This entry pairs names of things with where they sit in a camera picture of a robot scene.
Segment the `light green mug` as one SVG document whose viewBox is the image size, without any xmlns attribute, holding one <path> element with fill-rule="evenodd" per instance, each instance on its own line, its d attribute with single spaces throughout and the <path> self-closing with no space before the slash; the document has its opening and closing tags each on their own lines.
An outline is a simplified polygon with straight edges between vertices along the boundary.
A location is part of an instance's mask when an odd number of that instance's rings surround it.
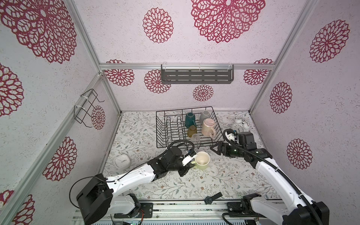
<svg viewBox="0 0 360 225">
<path fill-rule="evenodd" d="M 194 158 L 194 161 L 191 162 L 194 167 L 196 167 L 197 169 L 199 170 L 205 170 L 209 163 L 210 163 L 210 156 L 208 153 L 204 152 L 204 151 L 201 151 L 201 152 L 198 152 L 196 157 Z"/>
</svg>

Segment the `clear glass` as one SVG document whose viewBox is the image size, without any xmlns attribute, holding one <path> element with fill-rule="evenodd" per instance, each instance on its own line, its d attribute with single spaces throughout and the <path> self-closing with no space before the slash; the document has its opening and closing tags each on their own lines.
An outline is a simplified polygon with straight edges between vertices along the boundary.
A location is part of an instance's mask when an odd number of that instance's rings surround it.
<svg viewBox="0 0 360 225">
<path fill-rule="evenodd" d="M 193 134 L 190 138 L 190 141 L 194 144 L 195 147 L 200 148 L 201 145 L 201 137 L 199 134 Z"/>
</svg>

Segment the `amber textured glass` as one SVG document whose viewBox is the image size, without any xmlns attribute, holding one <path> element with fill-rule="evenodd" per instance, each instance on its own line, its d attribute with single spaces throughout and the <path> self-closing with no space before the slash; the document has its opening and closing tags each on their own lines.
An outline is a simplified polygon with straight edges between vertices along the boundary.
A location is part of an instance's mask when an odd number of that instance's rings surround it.
<svg viewBox="0 0 360 225">
<path fill-rule="evenodd" d="M 194 134 L 197 134 L 197 127 L 195 125 L 191 125 L 187 130 L 187 135 L 191 138 Z"/>
</svg>

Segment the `pink tall mug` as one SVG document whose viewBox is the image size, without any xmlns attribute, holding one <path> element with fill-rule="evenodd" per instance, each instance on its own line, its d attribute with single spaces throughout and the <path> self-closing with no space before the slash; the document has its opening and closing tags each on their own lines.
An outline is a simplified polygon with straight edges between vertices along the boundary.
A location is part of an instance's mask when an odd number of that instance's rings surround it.
<svg viewBox="0 0 360 225">
<path fill-rule="evenodd" d="M 211 118 L 205 119 L 202 124 L 202 135 L 214 139 L 216 134 L 215 121 Z"/>
</svg>

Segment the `black wire dish rack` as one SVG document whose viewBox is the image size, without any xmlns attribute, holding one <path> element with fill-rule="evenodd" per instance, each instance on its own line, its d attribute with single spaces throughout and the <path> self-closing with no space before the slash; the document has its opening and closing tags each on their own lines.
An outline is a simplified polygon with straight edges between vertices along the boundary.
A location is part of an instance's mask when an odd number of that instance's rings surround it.
<svg viewBox="0 0 360 225">
<path fill-rule="evenodd" d="M 215 122 L 216 135 L 211 137 L 204 136 L 202 124 L 200 123 L 200 115 L 203 111 L 210 113 L 210 118 Z M 222 129 L 218 122 L 216 113 L 211 106 L 195 107 L 184 109 L 172 109 L 156 112 L 156 141 L 157 148 L 166 148 L 170 143 L 177 140 L 191 140 L 188 136 L 188 128 L 185 126 L 186 115 L 192 113 L 195 116 L 197 134 L 200 140 L 193 141 L 196 148 L 213 146 L 218 142 L 223 142 Z"/>
</svg>

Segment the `teal mug cream inside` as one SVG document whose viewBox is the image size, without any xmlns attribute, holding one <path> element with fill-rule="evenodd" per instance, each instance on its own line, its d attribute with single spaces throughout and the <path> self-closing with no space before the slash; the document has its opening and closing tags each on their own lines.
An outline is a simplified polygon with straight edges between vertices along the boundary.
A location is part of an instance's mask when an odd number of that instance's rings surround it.
<svg viewBox="0 0 360 225">
<path fill-rule="evenodd" d="M 185 116 L 185 127 L 190 128 L 191 126 L 197 126 L 196 125 L 196 117 L 193 112 L 189 112 Z"/>
</svg>

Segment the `grey mug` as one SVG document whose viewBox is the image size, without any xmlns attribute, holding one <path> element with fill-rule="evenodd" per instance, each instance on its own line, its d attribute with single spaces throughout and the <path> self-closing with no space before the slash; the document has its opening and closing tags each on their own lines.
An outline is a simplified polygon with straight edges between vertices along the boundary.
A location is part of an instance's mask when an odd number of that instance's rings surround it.
<svg viewBox="0 0 360 225">
<path fill-rule="evenodd" d="M 199 123 L 202 125 L 204 120 L 211 117 L 211 113 L 208 110 L 204 110 L 200 114 Z"/>
</svg>

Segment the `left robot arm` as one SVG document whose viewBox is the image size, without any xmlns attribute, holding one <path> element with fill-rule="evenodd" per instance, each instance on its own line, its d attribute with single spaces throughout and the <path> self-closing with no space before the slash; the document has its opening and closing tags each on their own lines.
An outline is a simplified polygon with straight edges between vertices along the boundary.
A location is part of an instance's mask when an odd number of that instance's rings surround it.
<svg viewBox="0 0 360 225">
<path fill-rule="evenodd" d="M 115 198 L 139 185 L 159 180 L 171 171 L 177 171 L 183 177 L 193 167 L 191 161 L 196 157 L 195 149 L 184 155 L 180 148 L 172 146 L 127 173 L 109 177 L 99 173 L 93 176 L 76 196 L 84 223 L 92 225 L 107 213 L 135 216 L 140 210 L 140 203 L 134 194 L 119 200 Z"/>
</svg>

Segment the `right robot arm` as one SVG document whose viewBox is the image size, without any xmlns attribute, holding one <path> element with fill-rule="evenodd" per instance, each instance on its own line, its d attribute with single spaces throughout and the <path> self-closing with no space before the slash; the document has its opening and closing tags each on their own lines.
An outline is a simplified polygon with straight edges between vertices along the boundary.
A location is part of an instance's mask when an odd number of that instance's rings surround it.
<svg viewBox="0 0 360 225">
<path fill-rule="evenodd" d="M 280 169 L 272 155 L 264 148 L 258 148 L 251 132 L 237 133 L 226 129 L 224 142 L 218 142 L 210 149 L 217 155 L 229 158 L 243 158 L 265 177 L 281 197 L 268 200 L 259 193 L 244 196 L 239 202 L 229 203 L 230 217 L 267 218 L 277 225 L 327 225 L 330 210 L 323 202 L 316 202 L 305 194 Z"/>
</svg>

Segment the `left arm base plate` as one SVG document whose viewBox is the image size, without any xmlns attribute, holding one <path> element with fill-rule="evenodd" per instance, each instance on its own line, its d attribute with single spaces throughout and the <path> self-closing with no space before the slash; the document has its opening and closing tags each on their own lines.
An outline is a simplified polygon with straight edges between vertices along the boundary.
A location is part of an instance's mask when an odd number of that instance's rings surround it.
<svg viewBox="0 0 360 225">
<path fill-rule="evenodd" d="M 130 213 L 114 214 L 114 218 L 152 218 L 153 214 L 153 203 L 140 203 L 140 206 L 136 206 Z"/>
</svg>

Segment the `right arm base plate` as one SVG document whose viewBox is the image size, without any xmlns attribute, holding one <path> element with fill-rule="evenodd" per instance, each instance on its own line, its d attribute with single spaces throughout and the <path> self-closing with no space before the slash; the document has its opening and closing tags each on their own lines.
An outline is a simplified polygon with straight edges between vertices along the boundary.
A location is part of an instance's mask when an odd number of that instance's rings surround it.
<svg viewBox="0 0 360 225">
<path fill-rule="evenodd" d="M 237 200 L 235 202 L 228 202 L 226 204 L 228 213 L 246 215 L 249 217 L 253 216 L 253 217 L 263 217 L 264 218 L 263 215 L 256 213 L 252 209 L 250 201 L 256 197 L 261 197 L 261 195 L 259 193 L 253 193 L 253 194 L 245 195 L 240 200 Z"/>
</svg>

